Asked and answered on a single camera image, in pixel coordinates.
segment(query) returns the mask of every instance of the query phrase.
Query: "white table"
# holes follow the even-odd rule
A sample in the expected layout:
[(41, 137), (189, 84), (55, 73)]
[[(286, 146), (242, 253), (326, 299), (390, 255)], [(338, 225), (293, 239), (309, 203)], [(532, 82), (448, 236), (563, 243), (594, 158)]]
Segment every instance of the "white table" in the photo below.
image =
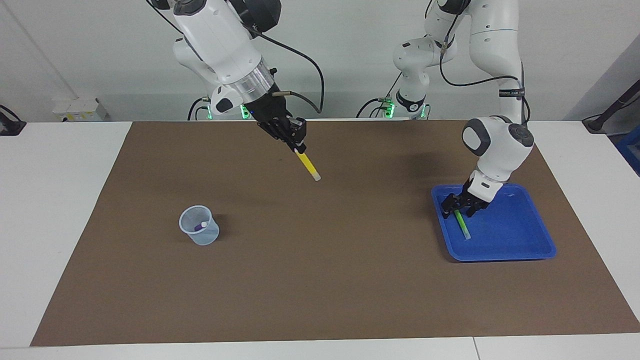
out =
[[(130, 126), (29, 124), (0, 138), (0, 359), (640, 359), (640, 334), (28, 348)], [(530, 129), (640, 316), (640, 178), (579, 122)]]

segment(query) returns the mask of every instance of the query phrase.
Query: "blue plastic tray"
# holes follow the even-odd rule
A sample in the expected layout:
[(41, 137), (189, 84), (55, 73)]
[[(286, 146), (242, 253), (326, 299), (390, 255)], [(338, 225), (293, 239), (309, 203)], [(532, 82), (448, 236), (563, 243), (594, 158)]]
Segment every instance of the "blue plastic tray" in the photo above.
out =
[(431, 196), (451, 256), (458, 261), (505, 261), (548, 259), (556, 246), (540, 218), (529, 193), (517, 184), (505, 184), (488, 208), (468, 218), (463, 211), (471, 239), (465, 236), (455, 215), (442, 216), (440, 204), (462, 185), (439, 185)]

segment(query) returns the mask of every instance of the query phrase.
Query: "translucent cup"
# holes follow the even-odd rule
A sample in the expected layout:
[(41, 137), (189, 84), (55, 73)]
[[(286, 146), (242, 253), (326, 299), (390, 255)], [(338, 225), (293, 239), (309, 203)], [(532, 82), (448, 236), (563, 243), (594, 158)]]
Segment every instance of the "translucent cup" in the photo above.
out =
[(206, 206), (195, 205), (185, 210), (178, 221), (180, 230), (200, 246), (208, 245), (218, 238), (220, 228)]

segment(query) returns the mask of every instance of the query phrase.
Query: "brown mat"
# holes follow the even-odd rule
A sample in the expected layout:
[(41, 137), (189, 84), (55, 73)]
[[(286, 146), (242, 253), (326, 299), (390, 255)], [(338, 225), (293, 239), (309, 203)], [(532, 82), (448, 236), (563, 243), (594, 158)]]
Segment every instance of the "brown mat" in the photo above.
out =
[(513, 181), (557, 257), (449, 257), (430, 190), (475, 166), (463, 125), (313, 122), (315, 183), (255, 124), (134, 124), (32, 345), (640, 332), (537, 149)]

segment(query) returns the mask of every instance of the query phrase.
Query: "yellow pen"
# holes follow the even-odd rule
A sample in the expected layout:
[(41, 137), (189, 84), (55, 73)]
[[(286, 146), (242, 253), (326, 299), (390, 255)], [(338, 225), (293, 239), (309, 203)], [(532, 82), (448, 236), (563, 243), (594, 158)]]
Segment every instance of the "yellow pen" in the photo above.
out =
[(306, 154), (300, 154), (298, 150), (296, 150), (296, 155), (298, 155), (300, 161), (302, 161), (302, 163), (305, 165), (307, 171), (309, 171), (309, 174), (314, 177), (314, 180), (320, 181), (322, 177), (320, 176), (320, 174), (318, 174), (316, 167), (311, 163), (309, 157)]

